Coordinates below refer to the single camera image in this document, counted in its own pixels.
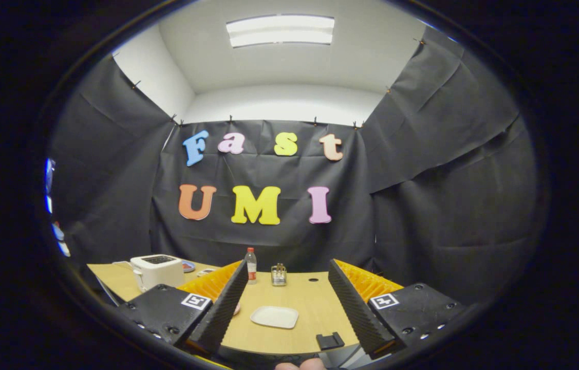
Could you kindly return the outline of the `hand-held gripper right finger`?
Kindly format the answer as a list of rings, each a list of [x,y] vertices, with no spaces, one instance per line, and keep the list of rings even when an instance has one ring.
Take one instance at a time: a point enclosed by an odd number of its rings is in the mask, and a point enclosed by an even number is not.
[[[403,287],[336,258],[328,279],[373,360],[439,337],[467,309],[425,283]]]

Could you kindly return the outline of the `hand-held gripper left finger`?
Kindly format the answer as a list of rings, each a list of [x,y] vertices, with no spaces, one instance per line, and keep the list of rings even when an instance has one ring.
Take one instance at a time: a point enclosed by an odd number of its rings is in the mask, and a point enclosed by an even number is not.
[[[117,310],[156,342],[208,358],[219,350],[248,281],[240,260],[179,287],[157,284]]]

